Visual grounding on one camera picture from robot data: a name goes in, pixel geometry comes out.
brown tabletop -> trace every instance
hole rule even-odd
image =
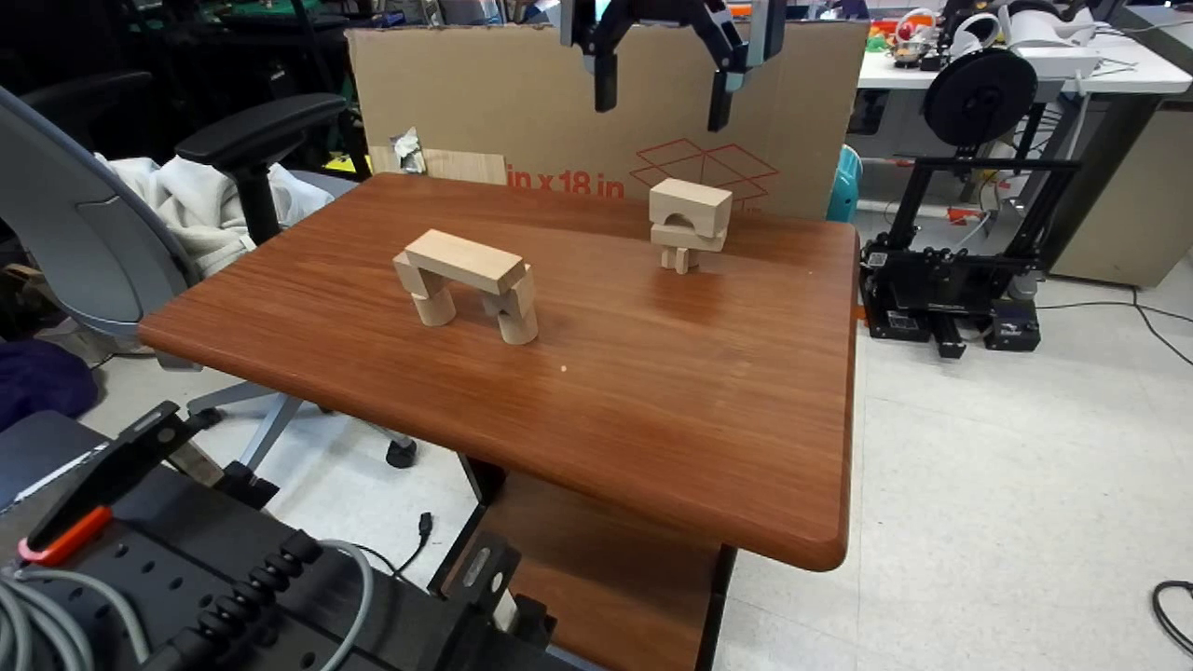
[[[422,326],[393,258],[439,226],[522,253],[542,338],[473,293]],[[143,338],[673,530],[828,570],[846,556],[857,239],[736,213],[673,276],[644,203],[372,179],[143,325]]]

wooden table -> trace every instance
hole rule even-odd
[[[522,253],[542,338],[460,292],[422,326],[393,258],[426,226]],[[704,666],[731,546],[846,556],[857,239],[736,216],[673,276],[644,203],[372,179],[143,325],[147,341],[513,474],[484,525],[556,642],[607,666]]]

black cable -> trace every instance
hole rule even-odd
[[[1193,637],[1172,621],[1172,615],[1164,611],[1164,599],[1161,599],[1164,594],[1174,594],[1174,589],[1186,589],[1193,599],[1193,582],[1161,582],[1153,589],[1153,615],[1156,615],[1161,631],[1193,654]]]
[[[1148,317],[1148,310],[1141,305],[1141,292],[1130,292],[1135,310],[1145,317],[1148,331],[1172,350],[1177,354],[1186,365],[1193,365],[1193,359],[1186,350],[1177,350],[1172,338],[1164,338]]]
[[[1145,303],[1141,303],[1141,292],[1130,292],[1130,303],[1057,303],[1057,305],[1038,305],[1038,310],[1087,310],[1087,305],[1130,305],[1130,310],[1136,310],[1141,321],[1145,321],[1145,326],[1148,326],[1172,354],[1177,354],[1186,365],[1193,365],[1193,359],[1191,359],[1186,350],[1177,350],[1172,338],[1161,336],[1161,326],[1153,325],[1153,312],[1156,312],[1156,317],[1166,317],[1166,321],[1191,321],[1191,325],[1193,325],[1193,317],[1191,317],[1191,312],[1172,312],[1172,310],[1145,305]]]
[[[433,541],[437,518],[426,510],[418,513],[418,546],[408,556],[408,563],[401,563],[401,575],[408,575],[408,568],[426,550],[426,545]]]
[[[1057,303],[1057,305],[1038,305],[1038,310],[1087,310],[1087,305],[1130,305],[1135,310],[1135,303]],[[1141,303],[1141,310],[1161,312],[1166,321],[1191,321],[1193,325],[1193,312],[1174,312],[1174,310],[1161,310],[1161,305],[1145,305],[1145,303]]]
[[[393,576],[401,576],[402,582],[402,575],[408,575],[408,568],[426,550],[426,545],[433,541],[433,530],[437,530],[437,518],[426,510],[426,513],[418,513],[418,546],[408,556],[408,563],[393,563],[390,556],[382,556],[378,546],[371,546],[371,545],[356,545],[358,550],[367,550],[367,556],[372,556],[378,563],[383,563],[383,570],[393,575]]]

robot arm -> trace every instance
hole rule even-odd
[[[562,0],[560,42],[578,43],[592,61],[597,110],[607,110],[619,103],[617,49],[632,33],[632,26],[693,26],[716,64],[708,131],[725,131],[731,119],[731,100],[744,89],[750,68],[771,61],[785,49],[785,18],[785,0],[754,0],[754,28],[745,43],[725,0],[611,0],[600,16],[597,0]]]

chair wheel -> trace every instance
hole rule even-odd
[[[390,440],[383,462],[394,471],[409,471],[418,456],[418,443],[409,437]]]

